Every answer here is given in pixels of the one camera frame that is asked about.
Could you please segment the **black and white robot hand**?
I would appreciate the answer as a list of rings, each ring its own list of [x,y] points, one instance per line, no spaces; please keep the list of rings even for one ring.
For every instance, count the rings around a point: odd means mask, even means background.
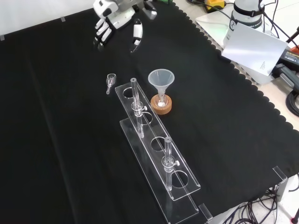
[[[93,9],[99,21],[95,25],[94,47],[98,50],[103,49],[118,30],[133,21],[133,42],[130,52],[135,52],[141,44],[143,25],[140,19],[134,19],[133,16],[143,6],[143,0],[96,0]]]

